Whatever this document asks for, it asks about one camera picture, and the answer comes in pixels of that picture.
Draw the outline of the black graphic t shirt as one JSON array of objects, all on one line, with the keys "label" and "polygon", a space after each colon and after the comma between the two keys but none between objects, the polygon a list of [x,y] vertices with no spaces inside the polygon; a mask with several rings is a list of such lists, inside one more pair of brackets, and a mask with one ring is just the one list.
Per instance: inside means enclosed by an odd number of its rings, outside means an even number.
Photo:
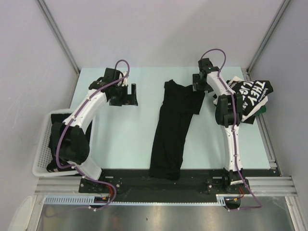
[{"label": "black graphic t shirt", "polygon": [[178,180],[186,136],[193,115],[200,113],[205,93],[174,80],[164,84],[164,99],[152,146],[149,176]]}]

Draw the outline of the white plastic laundry basket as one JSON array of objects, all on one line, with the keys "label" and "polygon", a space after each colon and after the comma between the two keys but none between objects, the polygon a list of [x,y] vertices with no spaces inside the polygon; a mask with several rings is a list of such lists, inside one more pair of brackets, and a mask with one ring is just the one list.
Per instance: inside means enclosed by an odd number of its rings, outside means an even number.
[{"label": "white plastic laundry basket", "polygon": [[34,159],[34,164],[32,167],[32,172],[37,177],[58,177],[58,176],[72,176],[78,173],[78,170],[82,172],[82,174],[97,180],[102,173],[101,168],[94,162],[91,154],[93,151],[93,141],[94,141],[94,129],[96,127],[96,111],[91,109],[83,109],[77,115],[77,121],[79,125],[81,125],[83,130],[87,129],[89,123],[92,123],[92,130],[91,130],[91,140],[90,140],[90,155],[87,160],[77,166],[77,169],[72,169],[71,171],[62,171],[62,172],[48,172],[47,165],[52,160],[52,154],[50,149],[48,148],[48,144],[50,141],[50,134],[51,134],[51,114],[64,114],[69,113],[70,116],[65,119],[64,121],[69,121],[71,119],[71,115],[75,114],[76,110],[73,109],[61,109],[56,110],[48,113],[43,121],[41,127],[41,136],[38,142],[37,152]]}]

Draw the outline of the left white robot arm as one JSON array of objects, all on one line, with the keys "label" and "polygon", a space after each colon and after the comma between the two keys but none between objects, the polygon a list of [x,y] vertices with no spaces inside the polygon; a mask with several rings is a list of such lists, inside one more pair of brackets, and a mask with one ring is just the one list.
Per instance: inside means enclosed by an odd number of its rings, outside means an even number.
[{"label": "left white robot arm", "polygon": [[128,85],[128,76],[129,71],[106,68],[104,76],[89,85],[88,93],[77,109],[51,127],[50,149],[58,168],[72,168],[90,178],[89,186],[98,193],[106,188],[106,180],[100,177],[102,169],[91,157],[87,130],[94,125],[96,114],[105,104],[138,104],[136,84]]}]

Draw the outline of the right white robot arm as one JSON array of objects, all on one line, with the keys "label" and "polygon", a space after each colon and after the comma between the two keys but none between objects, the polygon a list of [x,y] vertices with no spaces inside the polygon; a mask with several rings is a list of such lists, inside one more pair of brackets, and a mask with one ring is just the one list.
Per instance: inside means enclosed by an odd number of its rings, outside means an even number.
[{"label": "right white robot arm", "polygon": [[199,73],[192,75],[194,91],[214,92],[217,96],[215,121],[221,127],[227,172],[243,169],[239,152],[239,126],[243,117],[243,97],[220,76],[220,69],[208,58],[198,61]]}]

